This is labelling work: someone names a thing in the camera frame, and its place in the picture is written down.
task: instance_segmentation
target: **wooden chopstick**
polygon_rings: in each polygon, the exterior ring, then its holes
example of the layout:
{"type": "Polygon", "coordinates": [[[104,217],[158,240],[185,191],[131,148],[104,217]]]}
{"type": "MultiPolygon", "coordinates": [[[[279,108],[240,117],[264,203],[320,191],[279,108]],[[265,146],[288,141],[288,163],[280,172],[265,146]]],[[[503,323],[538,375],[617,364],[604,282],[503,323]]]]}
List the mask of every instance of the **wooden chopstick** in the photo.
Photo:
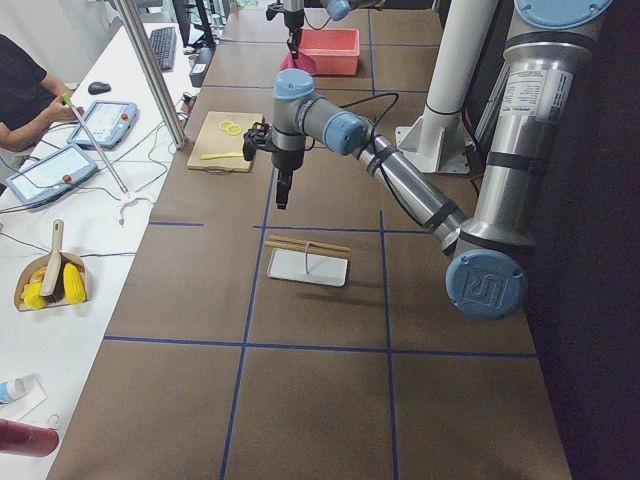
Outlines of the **wooden chopstick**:
{"type": "Polygon", "coordinates": [[[293,250],[294,252],[302,252],[302,253],[306,251],[307,253],[310,253],[313,255],[322,255],[324,257],[334,257],[334,258],[344,258],[345,260],[348,260],[350,257],[350,252],[328,250],[325,248],[317,248],[312,246],[309,246],[309,248],[306,248],[305,245],[294,245],[292,243],[273,242],[271,240],[267,240],[266,242],[264,242],[265,247],[282,248],[283,250],[293,250]]]}
{"type": "Polygon", "coordinates": [[[317,247],[323,250],[335,250],[337,252],[351,252],[349,247],[343,247],[341,245],[332,245],[330,243],[320,243],[320,242],[307,242],[306,240],[300,240],[298,238],[289,238],[289,237],[280,237],[278,235],[269,235],[267,240],[271,240],[274,242],[283,242],[283,243],[292,243],[294,245],[304,245],[306,246],[309,243],[310,247],[317,247]]]}

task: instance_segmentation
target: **white wall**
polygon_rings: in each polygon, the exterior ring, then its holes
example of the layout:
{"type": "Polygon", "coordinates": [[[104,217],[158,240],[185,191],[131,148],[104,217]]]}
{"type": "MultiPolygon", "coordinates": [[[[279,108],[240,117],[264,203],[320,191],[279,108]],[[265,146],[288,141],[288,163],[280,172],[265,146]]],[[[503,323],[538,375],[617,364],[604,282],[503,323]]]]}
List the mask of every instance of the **white wall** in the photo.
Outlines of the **white wall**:
{"type": "Polygon", "coordinates": [[[48,72],[80,82],[109,42],[102,2],[0,0],[0,33],[48,72]]]}

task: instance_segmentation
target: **person's hand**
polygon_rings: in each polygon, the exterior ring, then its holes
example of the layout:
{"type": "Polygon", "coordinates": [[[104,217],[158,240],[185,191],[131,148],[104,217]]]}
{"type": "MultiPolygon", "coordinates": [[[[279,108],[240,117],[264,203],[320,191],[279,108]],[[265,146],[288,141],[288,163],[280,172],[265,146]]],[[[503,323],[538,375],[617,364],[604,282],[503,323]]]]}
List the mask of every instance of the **person's hand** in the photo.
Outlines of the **person's hand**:
{"type": "MultiPolygon", "coordinates": [[[[80,115],[84,113],[82,107],[77,107],[80,115]]],[[[53,122],[69,122],[76,119],[71,108],[67,107],[62,100],[62,95],[58,95],[53,102],[45,109],[47,118],[51,123],[53,122]]]]}

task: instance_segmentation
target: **red box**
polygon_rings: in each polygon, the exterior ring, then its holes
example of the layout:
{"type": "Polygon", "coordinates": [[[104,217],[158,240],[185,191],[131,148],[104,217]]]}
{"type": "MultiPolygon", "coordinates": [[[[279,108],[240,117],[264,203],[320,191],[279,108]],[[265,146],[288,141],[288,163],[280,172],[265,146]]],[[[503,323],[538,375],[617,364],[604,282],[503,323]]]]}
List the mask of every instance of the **red box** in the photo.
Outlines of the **red box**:
{"type": "Polygon", "coordinates": [[[305,29],[300,51],[310,56],[318,75],[355,75],[360,57],[360,32],[357,29],[305,29]]]}

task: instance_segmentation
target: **green handle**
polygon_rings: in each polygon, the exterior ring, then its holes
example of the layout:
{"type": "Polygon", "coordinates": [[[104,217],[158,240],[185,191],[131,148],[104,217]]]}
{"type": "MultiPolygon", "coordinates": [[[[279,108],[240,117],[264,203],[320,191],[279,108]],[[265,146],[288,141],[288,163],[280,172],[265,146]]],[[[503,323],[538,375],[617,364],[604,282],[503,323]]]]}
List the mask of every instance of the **green handle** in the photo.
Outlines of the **green handle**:
{"type": "Polygon", "coordinates": [[[64,103],[66,103],[69,107],[74,108],[74,105],[71,102],[71,98],[69,98],[69,95],[67,95],[66,93],[62,95],[62,100],[64,100],[64,103]]]}

